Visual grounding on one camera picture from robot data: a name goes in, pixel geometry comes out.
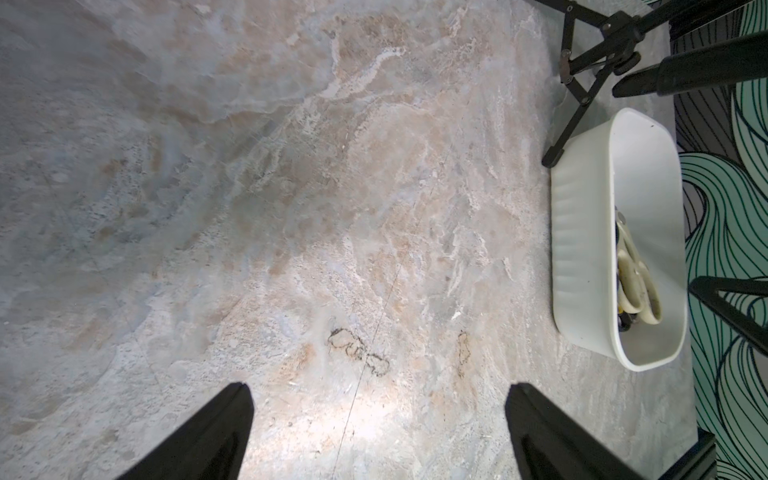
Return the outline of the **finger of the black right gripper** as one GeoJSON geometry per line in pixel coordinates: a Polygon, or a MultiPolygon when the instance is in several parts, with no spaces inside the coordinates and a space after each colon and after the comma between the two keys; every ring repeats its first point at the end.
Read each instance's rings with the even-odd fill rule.
{"type": "Polygon", "coordinates": [[[721,293],[735,293],[766,298],[766,280],[699,276],[690,282],[688,291],[744,337],[750,346],[763,356],[767,355],[767,328],[721,296],[721,293]]]}

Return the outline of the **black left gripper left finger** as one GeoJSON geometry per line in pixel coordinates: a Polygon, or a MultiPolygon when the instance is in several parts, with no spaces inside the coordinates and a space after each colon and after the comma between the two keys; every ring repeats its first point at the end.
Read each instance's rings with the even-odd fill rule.
{"type": "Polygon", "coordinates": [[[227,385],[122,479],[236,479],[254,416],[247,384],[227,385]]]}

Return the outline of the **cream handled kitchen scissors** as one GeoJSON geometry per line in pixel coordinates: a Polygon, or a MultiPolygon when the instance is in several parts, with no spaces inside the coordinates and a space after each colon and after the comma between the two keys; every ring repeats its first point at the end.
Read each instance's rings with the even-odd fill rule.
{"type": "Polygon", "coordinates": [[[658,325],[662,305],[650,270],[635,246],[626,218],[615,211],[617,325],[620,333],[642,322],[658,325]]]}

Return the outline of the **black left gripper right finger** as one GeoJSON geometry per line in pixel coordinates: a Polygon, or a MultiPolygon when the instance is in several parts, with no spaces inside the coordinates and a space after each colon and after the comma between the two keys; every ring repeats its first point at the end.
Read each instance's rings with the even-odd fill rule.
{"type": "Polygon", "coordinates": [[[505,418],[523,479],[640,477],[529,383],[510,386],[505,418]]]}

